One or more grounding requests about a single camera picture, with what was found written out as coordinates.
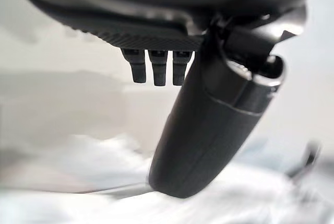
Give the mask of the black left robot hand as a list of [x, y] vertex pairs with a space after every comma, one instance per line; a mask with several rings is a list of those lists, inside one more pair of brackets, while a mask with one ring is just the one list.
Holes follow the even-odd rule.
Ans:
[[180, 86], [155, 150], [149, 184], [177, 198], [203, 190], [250, 135], [286, 75], [272, 53], [300, 35], [307, 0], [29, 0], [73, 29], [121, 49], [133, 81]]

